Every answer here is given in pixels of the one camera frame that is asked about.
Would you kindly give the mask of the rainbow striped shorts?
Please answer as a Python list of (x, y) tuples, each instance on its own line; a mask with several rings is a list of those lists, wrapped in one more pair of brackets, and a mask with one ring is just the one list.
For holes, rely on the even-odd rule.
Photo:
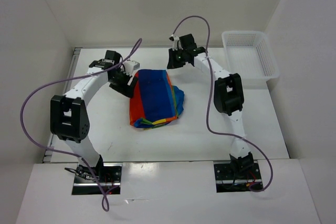
[(184, 111), (184, 91), (172, 85), (166, 70), (141, 69), (129, 103), (130, 125), (154, 129), (177, 120)]

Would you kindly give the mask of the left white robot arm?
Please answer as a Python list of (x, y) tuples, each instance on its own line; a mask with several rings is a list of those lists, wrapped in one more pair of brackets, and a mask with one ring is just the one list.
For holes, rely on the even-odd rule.
[(88, 136), (90, 122), (86, 106), (106, 83), (116, 92), (131, 98), (138, 78), (133, 73), (140, 64), (122, 60), (112, 50), (103, 59), (93, 61), (85, 78), (63, 95), (55, 95), (50, 101), (50, 130), (64, 141), (75, 154), (79, 165), (75, 173), (93, 182), (105, 175), (102, 156), (95, 150)]

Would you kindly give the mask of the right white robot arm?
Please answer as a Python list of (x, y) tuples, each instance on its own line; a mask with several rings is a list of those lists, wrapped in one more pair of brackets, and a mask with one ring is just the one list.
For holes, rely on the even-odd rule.
[(230, 148), (230, 172), (235, 178), (243, 178), (251, 170), (254, 159), (245, 138), (242, 113), (244, 92), (241, 77), (237, 73), (230, 73), (211, 58), (204, 47), (198, 47), (192, 34), (184, 36), (171, 35), (173, 42), (169, 49), (168, 69), (183, 67), (186, 63), (209, 73), (211, 77), (211, 98), (214, 106), (223, 118), (230, 124), (231, 132), (227, 136), (233, 137)]

